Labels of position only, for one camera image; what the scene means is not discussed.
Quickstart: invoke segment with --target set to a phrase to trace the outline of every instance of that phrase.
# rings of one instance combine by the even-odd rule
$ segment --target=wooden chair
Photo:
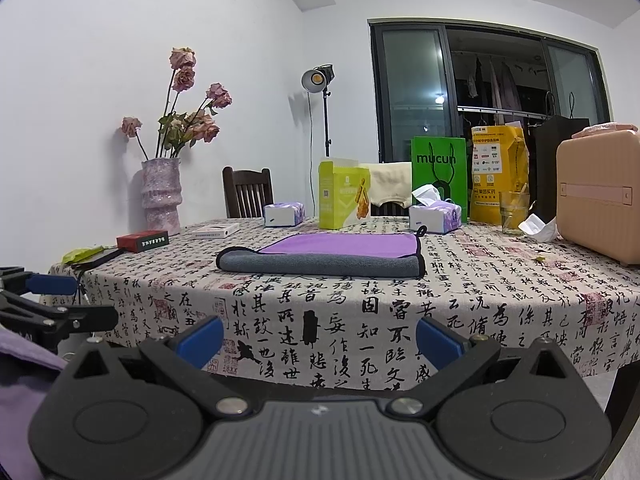
[[[258,218],[264,206],[273,204],[271,173],[264,168],[257,171],[222,170],[225,187],[226,216],[228,218]]]
[[[409,216],[409,210],[396,202],[385,202],[383,205],[371,204],[371,216]]]

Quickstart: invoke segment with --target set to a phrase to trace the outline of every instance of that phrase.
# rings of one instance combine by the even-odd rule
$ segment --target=green shopping bag
[[[461,137],[414,137],[411,141],[412,190],[425,184],[438,188],[443,200],[462,208],[467,218],[466,143]]]

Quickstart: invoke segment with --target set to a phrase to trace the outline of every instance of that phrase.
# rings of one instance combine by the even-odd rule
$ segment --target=tablecloth
[[[217,314],[225,340],[207,365],[213,373],[372,390],[408,389],[436,371],[415,345],[424,315],[504,346],[549,336],[583,376],[639,357],[640,272],[575,244],[533,244],[468,224],[421,238],[427,271],[420,280],[221,272],[215,256],[225,247],[259,249],[318,230],[313,220],[295,228],[240,222],[240,231],[223,240],[196,240],[193,226],[164,248],[123,254],[87,272],[82,282],[92,304],[114,303],[120,314],[105,336],[132,346]],[[407,219],[374,218],[344,230],[407,229]],[[71,270],[59,264],[51,272]]]

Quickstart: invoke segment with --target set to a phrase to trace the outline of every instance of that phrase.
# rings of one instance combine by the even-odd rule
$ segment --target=vase
[[[182,203],[179,158],[152,158],[142,163],[142,207],[146,228],[180,232],[178,205]]]

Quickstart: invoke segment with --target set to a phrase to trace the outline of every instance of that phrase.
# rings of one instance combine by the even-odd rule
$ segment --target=lamp
[[[311,70],[307,70],[302,75],[302,87],[311,94],[322,92],[322,100],[324,102],[324,150],[326,156],[329,156],[329,146],[331,140],[329,139],[329,121],[326,112],[326,98],[331,95],[331,92],[327,91],[329,83],[334,79],[334,66],[322,65],[316,66]]]

